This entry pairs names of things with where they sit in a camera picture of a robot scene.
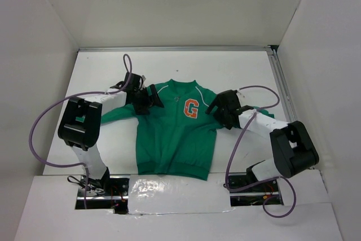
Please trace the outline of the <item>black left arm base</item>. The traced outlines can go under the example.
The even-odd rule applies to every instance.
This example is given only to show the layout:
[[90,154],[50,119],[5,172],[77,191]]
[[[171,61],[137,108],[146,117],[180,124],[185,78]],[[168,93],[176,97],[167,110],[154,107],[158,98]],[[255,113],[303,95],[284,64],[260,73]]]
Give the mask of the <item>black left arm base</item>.
[[102,189],[89,183],[86,194],[84,176],[68,176],[67,181],[78,187],[76,210],[85,209],[86,198],[86,209],[110,209],[115,214],[128,214],[129,177],[111,176],[108,184]]

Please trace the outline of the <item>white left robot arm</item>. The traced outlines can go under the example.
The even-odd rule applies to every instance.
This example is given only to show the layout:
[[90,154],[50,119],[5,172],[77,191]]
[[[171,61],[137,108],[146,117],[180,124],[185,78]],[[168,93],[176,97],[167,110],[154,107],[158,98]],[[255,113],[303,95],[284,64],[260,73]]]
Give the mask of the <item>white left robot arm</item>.
[[154,84],[146,87],[145,78],[126,73],[125,79],[105,92],[94,92],[88,98],[71,97],[58,128],[58,137],[74,151],[85,169],[91,188],[98,195],[111,190],[108,167],[103,163],[96,145],[102,116],[116,108],[132,105],[136,115],[149,115],[153,106],[163,108]]

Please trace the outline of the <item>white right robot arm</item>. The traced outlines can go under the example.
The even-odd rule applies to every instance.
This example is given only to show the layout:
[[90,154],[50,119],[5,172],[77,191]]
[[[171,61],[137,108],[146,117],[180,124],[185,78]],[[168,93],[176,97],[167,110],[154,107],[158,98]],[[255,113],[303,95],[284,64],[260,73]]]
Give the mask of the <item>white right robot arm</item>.
[[227,90],[217,94],[206,110],[228,130],[240,128],[243,134],[249,131],[270,140],[272,158],[246,170],[246,185],[252,191],[259,191],[266,180],[291,178],[319,163],[305,125],[274,119],[264,114],[266,109],[243,105],[238,90]]

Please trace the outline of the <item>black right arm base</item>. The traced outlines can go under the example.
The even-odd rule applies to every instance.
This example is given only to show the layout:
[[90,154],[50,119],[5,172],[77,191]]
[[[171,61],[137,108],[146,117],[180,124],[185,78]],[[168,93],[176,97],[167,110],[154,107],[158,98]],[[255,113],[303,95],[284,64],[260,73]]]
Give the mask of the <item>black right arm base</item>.
[[223,187],[230,194],[232,207],[281,205],[279,185],[276,180],[255,185],[257,180],[247,169],[245,172],[229,173]]

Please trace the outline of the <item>green zip jacket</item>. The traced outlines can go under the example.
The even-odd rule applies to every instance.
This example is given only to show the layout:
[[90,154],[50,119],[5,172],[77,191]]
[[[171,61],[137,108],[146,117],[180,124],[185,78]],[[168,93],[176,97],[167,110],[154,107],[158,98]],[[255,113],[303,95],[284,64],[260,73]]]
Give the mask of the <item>green zip jacket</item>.
[[215,92],[196,81],[156,84],[163,107],[137,115],[131,104],[102,116],[102,124],[136,118],[136,162],[140,175],[173,175],[207,180],[217,130],[222,125],[206,109]]

